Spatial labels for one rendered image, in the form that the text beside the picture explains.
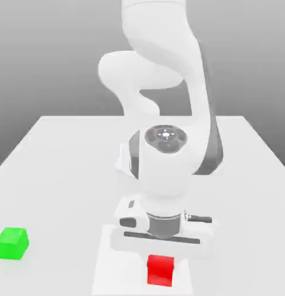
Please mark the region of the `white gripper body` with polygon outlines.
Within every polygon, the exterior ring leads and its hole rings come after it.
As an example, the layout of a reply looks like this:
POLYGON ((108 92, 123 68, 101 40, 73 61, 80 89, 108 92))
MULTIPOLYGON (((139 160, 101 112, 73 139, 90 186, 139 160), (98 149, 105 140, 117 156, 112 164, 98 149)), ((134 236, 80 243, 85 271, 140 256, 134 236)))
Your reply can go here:
POLYGON ((148 256, 201 258, 210 252, 213 228, 210 225, 191 225, 169 239, 158 239, 138 228, 117 227, 110 234, 110 247, 148 256))

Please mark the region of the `small red cube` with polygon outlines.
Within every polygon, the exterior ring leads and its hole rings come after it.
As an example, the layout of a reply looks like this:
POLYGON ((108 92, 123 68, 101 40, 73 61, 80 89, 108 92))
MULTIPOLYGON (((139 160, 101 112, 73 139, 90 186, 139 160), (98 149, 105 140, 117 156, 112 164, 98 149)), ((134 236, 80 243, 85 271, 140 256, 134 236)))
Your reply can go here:
POLYGON ((157 286, 172 286, 174 258, 149 255, 147 259, 147 283, 157 286))

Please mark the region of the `small green cube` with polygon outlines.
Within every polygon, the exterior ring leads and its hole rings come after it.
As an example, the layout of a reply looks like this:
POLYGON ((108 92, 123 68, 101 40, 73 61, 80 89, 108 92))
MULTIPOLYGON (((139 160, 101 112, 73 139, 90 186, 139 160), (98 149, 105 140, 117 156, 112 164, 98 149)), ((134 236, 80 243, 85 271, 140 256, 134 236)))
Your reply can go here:
POLYGON ((21 260, 28 246, 25 228, 6 227, 0 233, 0 259, 21 260))

